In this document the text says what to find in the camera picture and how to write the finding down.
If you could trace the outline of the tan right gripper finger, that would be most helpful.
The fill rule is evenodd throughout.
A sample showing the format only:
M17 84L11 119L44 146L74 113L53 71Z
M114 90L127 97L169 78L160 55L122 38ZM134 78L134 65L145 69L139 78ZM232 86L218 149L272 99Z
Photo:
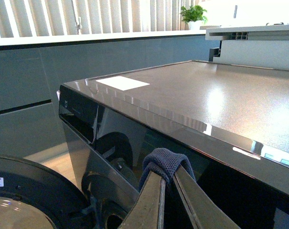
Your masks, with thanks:
M181 229L238 229L197 182L180 166L173 177Z

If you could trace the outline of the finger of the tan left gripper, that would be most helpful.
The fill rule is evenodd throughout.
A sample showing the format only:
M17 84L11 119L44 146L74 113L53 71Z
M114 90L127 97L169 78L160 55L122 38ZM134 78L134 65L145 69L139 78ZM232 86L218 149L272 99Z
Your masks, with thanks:
M120 229L162 229L164 228L165 180L150 172L140 195L123 220Z

